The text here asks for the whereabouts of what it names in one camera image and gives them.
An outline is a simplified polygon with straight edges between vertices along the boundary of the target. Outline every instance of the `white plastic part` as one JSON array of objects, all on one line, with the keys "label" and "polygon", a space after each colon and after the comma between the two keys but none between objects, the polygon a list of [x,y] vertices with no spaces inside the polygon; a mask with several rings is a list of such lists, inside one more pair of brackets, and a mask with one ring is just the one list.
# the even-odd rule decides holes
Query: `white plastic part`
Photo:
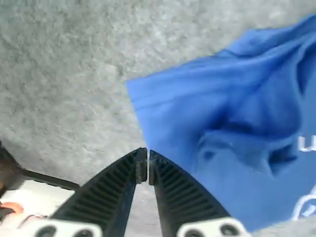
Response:
[{"label": "white plastic part", "polygon": [[102,230],[99,226],[90,223],[79,223],[71,221],[61,221],[54,219],[45,219],[29,222],[21,229],[0,230],[0,236],[3,237],[45,237],[51,235],[40,235],[45,228],[55,230],[54,237],[75,237],[80,232],[89,231],[91,235],[82,235],[80,237],[101,237]]},{"label": "white plastic part", "polygon": [[243,224],[230,217],[183,224],[177,237],[251,237]]},{"label": "white plastic part", "polygon": [[24,213],[8,215],[0,223],[0,229],[16,229],[30,215],[50,216],[69,199],[75,191],[34,180],[26,180],[17,190],[5,192],[0,201],[16,202]]}]

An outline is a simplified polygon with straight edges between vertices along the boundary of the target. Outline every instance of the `blue cloth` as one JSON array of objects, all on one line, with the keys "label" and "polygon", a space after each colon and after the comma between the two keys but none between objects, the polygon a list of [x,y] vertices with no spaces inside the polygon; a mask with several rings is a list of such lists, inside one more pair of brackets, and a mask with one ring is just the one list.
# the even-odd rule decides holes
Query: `blue cloth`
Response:
[{"label": "blue cloth", "polygon": [[148,148],[249,231],[315,213],[316,15],[127,88]]}]

